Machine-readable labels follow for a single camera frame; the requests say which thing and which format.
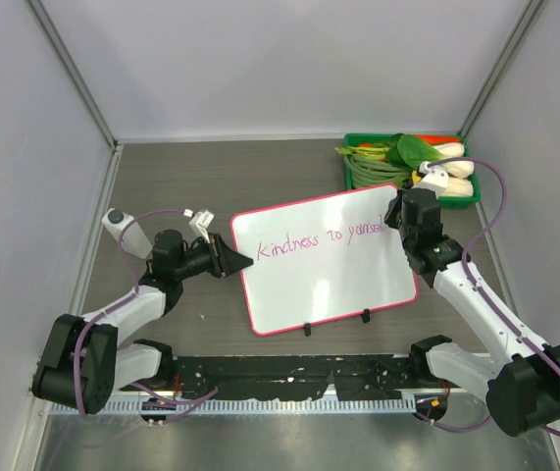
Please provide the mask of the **pink framed whiteboard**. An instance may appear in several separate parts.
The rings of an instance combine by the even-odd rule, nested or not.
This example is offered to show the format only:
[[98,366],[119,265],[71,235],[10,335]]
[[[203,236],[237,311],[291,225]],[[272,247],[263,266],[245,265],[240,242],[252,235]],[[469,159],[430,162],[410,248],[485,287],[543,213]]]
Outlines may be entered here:
[[418,281],[384,217],[382,184],[235,215],[253,332],[269,336],[413,302]]

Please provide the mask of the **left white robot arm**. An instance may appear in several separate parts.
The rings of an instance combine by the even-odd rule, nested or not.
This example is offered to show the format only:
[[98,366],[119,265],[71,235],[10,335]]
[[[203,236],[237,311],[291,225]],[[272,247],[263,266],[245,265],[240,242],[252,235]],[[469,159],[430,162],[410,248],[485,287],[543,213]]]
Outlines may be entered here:
[[172,348],[154,340],[137,340],[123,348],[122,342],[170,313],[185,280],[202,274],[221,279],[253,263],[218,234],[186,242],[176,230],[158,233],[137,287],[100,310],[63,314],[54,321],[32,379],[32,394],[91,415],[122,388],[166,390],[176,373]]

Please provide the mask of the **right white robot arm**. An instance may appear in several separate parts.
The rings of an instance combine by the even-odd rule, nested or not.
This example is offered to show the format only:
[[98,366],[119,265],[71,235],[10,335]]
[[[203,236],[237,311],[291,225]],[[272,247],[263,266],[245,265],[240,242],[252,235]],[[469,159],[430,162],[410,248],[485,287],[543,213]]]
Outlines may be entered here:
[[422,388],[444,380],[480,399],[510,437],[560,420],[560,345],[552,346],[488,286],[470,255],[445,235],[435,194],[398,190],[385,223],[399,232],[411,270],[447,300],[488,352],[480,358],[444,336],[411,347],[408,373]]

